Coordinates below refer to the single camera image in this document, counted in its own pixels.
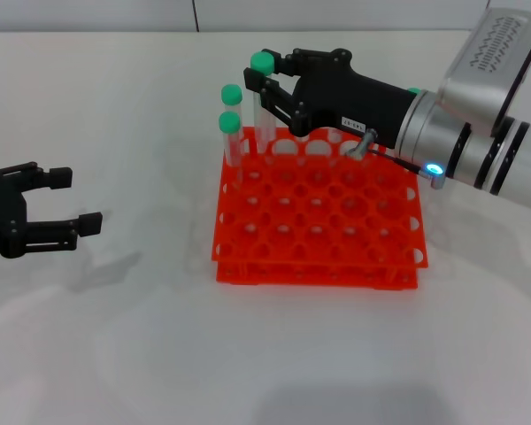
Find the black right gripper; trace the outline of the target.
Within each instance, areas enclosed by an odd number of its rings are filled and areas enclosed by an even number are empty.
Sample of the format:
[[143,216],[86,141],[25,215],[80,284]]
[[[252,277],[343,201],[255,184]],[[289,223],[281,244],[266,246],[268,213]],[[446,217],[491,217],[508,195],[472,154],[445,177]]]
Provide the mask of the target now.
[[[337,128],[362,136],[373,129],[379,144],[395,147],[415,93],[355,72],[351,52],[345,49],[295,49],[286,55],[262,49],[260,53],[265,54],[265,64],[261,71],[244,70],[245,87],[258,94],[261,107],[291,134]],[[298,77],[292,95],[271,78],[279,73]]]

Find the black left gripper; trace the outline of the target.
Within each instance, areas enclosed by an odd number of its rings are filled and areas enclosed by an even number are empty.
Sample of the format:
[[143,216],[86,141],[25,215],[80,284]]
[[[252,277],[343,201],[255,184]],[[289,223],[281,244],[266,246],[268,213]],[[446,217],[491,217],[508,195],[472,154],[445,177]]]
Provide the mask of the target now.
[[27,223],[27,203],[22,193],[34,189],[72,186],[70,167],[41,168],[36,162],[0,169],[0,255],[17,259],[28,253],[75,251],[80,237],[101,232],[100,212],[75,219]]

